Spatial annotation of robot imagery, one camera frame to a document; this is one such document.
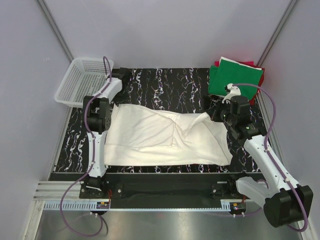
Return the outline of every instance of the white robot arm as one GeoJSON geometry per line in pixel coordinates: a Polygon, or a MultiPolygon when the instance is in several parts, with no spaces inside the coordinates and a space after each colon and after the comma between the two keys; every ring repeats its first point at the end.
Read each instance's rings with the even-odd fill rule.
{"type": "Polygon", "coordinates": [[[131,78],[131,72],[127,68],[120,68],[112,71],[112,81],[106,81],[101,89],[103,92],[97,92],[99,95],[88,106],[94,96],[86,96],[83,99],[82,114],[86,118],[90,132],[87,133],[89,141],[89,166],[88,176],[84,179],[83,185],[86,189],[98,191],[95,196],[103,196],[107,186],[104,179],[108,166],[105,165],[105,141],[108,129],[111,125],[110,102],[121,103],[126,99],[126,88],[131,78]]]}
{"type": "Polygon", "coordinates": [[[226,91],[229,93],[225,98],[208,109],[207,113],[213,121],[230,126],[232,136],[253,157],[268,184],[266,188],[242,174],[231,184],[236,187],[233,191],[247,196],[263,208],[266,218],[274,227],[306,220],[297,197],[308,216],[313,199],[312,190],[307,185],[300,186],[270,144],[265,146],[267,132],[264,127],[251,121],[249,101],[241,96],[240,89],[231,83],[226,86],[226,91]]]}

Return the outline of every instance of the purple cable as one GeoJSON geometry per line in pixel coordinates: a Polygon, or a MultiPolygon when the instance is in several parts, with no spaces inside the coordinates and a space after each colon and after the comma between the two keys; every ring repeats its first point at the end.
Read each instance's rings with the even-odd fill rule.
{"type": "MultiPolygon", "coordinates": [[[[273,98],[260,86],[258,85],[254,85],[254,84],[250,84],[250,83],[237,83],[237,84],[233,84],[233,86],[250,86],[250,87],[255,87],[257,89],[260,89],[262,92],[264,92],[268,97],[269,99],[271,100],[272,102],[272,106],[273,106],[273,117],[272,117],[272,120],[271,120],[271,123],[270,123],[270,127],[265,135],[265,138],[264,138],[264,149],[266,151],[266,153],[268,154],[268,156],[270,157],[271,161],[273,162],[273,164],[275,165],[275,167],[278,169],[278,171],[280,172],[281,176],[283,177],[283,179],[285,180],[287,178],[286,174],[282,171],[282,169],[280,168],[280,166],[278,165],[278,163],[276,162],[276,160],[274,159],[274,157],[272,156],[272,154],[270,153],[270,151],[268,150],[268,140],[269,140],[269,136],[270,136],[270,133],[272,131],[272,128],[274,127],[274,124],[275,124],[275,119],[276,119],[276,103],[275,101],[273,100],[273,98]]],[[[299,203],[299,206],[301,208],[301,212],[302,212],[302,215],[303,215],[303,220],[304,220],[304,225],[303,225],[303,228],[301,229],[297,229],[297,228],[294,228],[290,225],[288,225],[288,227],[296,232],[304,232],[305,230],[307,230],[307,227],[308,227],[308,216],[307,216],[307,213],[306,213],[306,210],[304,208],[304,205],[296,191],[296,189],[294,188],[294,186],[291,184],[291,182],[287,181],[286,182],[289,187],[291,188],[294,196],[296,197],[296,200],[298,201],[299,203]]]]}
{"type": "MultiPolygon", "coordinates": [[[[81,216],[78,216],[76,219],[72,220],[72,223],[75,223],[75,222],[77,222],[78,220],[82,219],[83,217],[90,216],[90,215],[91,215],[91,216],[94,216],[94,215],[92,215],[91,213],[86,213],[86,214],[83,214],[83,215],[81,215],[81,216]]],[[[101,217],[100,215],[97,215],[97,216],[99,216],[100,221],[101,221],[101,220],[103,221],[103,223],[104,223],[104,225],[105,225],[105,229],[106,229],[105,235],[107,236],[107,235],[108,235],[108,232],[109,232],[109,228],[108,228],[107,222],[106,222],[106,220],[105,220],[103,217],[101,217]]],[[[67,226],[64,226],[63,228],[61,228],[61,229],[59,229],[59,230],[55,230],[55,232],[59,233],[59,232],[65,230],[65,229],[67,229],[67,226]]]]}
{"type": "MultiPolygon", "coordinates": [[[[92,133],[92,131],[90,130],[89,128],[89,125],[88,125],[88,120],[87,120],[87,114],[88,114],[88,109],[89,109],[89,106],[90,104],[93,102],[93,100],[95,100],[97,97],[99,97],[101,95],[101,93],[103,93],[110,85],[110,83],[112,82],[112,74],[111,74],[111,66],[110,66],[110,63],[109,63],[109,60],[107,59],[107,57],[103,57],[103,65],[104,65],[104,70],[105,70],[105,77],[107,78],[108,76],[108,72],[107,72],[107,68],[106,68],[106,62],[107,62],[107,65],[108,65],[108,70],[109,70],[109,76],[110,76],[110,81],[105,85],[105,87],[98,93],[96,94],[95,96],[93,96],[93,98],[91,98],[89,100],[89,102],[87,103],[86,107],[85,107],[85,110],[84,110],[84,125],[85,125],[85,128],[86,130],[91,134],[92,138],[94,139],[95,136],[94,134],[92,133]]],[[[78,182],[80,182],[81,180],[83,180],[89,173],[90,171],[92,170],[92,168],[94,167],[94,161],[95,161],[95,150],[96,150],[96,144],[95,144],[95,141],[93,140],[92,141],[92,161],[91,161],[91,166],[90,168],[88,169],[88,171],[82,176],[80,177],[78,180],[76,180],[74,183],[72,183],[68,188],[67,190],[64,192],[64,194],[62,195],[62,198],[61,198],[61,201],[60,201],[60,215],[61,215],[61,218],[64,222],[64,224],[66,225],[66,227],[73,233],[79,235],[79,236],[82,236],[82,237],[86,237],[86,238],[92,238],[92,237],[95,237],[97,236],[101,230],[102,230],[102,227],[103,227],[103,221],[104,219],[100,216],[99,216],[99,219],[101,221],[101,226],[100,226],[100,229],[94,233],[94,234],[83,234],[81,232],[78,232],[76,230],[74,230],[67,222],[65,216],[64,216],[64,212],[62,210],[62,204],[64,202],[64,199],[67,195],[67,193],[69,192],[69,190],[74,186],[76,185],[78,182]]]]}

